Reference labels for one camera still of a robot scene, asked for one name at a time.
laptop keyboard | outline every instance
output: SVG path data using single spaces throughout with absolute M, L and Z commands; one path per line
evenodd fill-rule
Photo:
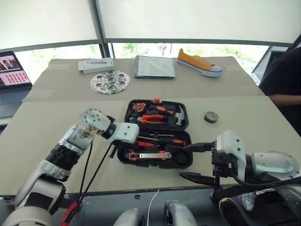
M 0 93 L 0 104 L 9 104 L 13 102 L 22 101 L 30 90 L 14 91 L 14 92 L 2 92 Z

yellow sneaker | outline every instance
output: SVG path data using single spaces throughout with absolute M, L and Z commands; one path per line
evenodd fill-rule
M 222 75 L 222 68 L 218 65 L 212 65 L 200 56 L 190 56 L 180 49 L 178 64 L 192 68 L 203 76 L 207 77 L 220 77 Z

laptop screen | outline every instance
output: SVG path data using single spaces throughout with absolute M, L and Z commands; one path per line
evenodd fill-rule
M 31 86 L 32 83 L 14 52 L 0 53 L 0 91 Z

gray floor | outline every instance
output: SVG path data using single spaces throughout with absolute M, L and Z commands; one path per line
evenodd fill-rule
M 200 226 L 227 226 L 219 213 L 218 205 L 211 202 L 209 195 L 212 189 L 162 191 L 152 202 L 150 209 L 150 226 L 165 226 L 165 200 L 179 200 L 189 207 Z M 147 217 L 149 203 L 155 192 L 113 194 L 86 197 L 82 209 L 74 216 L 72 226 L 112 226 L 118 216 L 127 209 L 137 208 Z M 13 208 L 0 202 L 0 224 L 11 213 Z M 66 210 L 59 209 L 53 216 L 54 225 L 58 226 L 60 217 Z M 277 222 L 295 219 L 292 212 L 283 204 L 265 204 L 260 198 L 256 201 L 254 211 L 242 213 L 251 226 L 267 226 Z

black tool case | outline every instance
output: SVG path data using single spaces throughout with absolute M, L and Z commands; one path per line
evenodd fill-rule
M 145 111 L 137 112 L 133 107 L 137 103 L 145 103 Z M 158 110 L 149 110 L 149 107 L 154 108 L 157 106 L 163 106 L 164 108 L 179 112 L 180 107 L 183 109 L 183 119 L 180 125 L 176 125 L 178 120 L 175 117 L 167 116 L 163 120 L 161 119 L 151 119 L 150 121 L 163 121 L 162 124 L 141 124 L 137 117 L 142 117 L 143 115 L 154 115 L 160 114 Z M 186 107 L 182 103 L 170 102 L 170 101 L 160 101 L 159 99 L 154 100 L 132 100 L 128 104 L 127 112 L 125 115 L 125 122 L 136 123 L 140 128 L 140 137 L 149 137 L 154 139 L 167 138 L 167 139 L 177 139 L 184 141 L 186 145 L 191 144 L 191 138 L 187 132 L 184 130 L 187 128 L 189 121 L 186 111 Z M 165 137 L 160 135 L 172 135 L 174 137 Z M 156 146 L 151 147 L 141 147 L 136 144 L 126 144 L 121 143 L 118 145 L 117 157 L 124 164 L 132 164 L 136 166 L 148 167 L 148 166 L 159 166 L 164 169 L 185 169 L 189 167 L 193 162 L 193 155 L 191 151 L 183 150 L 183 147 L 174 144 L 163 144 L 161 141 L 153 141 L 138 138 L 137 141 L 151 143 Z M 159 153 L 160 151 L 165 151 L 171 154 L 171 158 L 163 159 L 143 159 L 137 158 L 136 160 L 129 160 L 129 153 L 134 151 L 136 154 L 140 153 Z

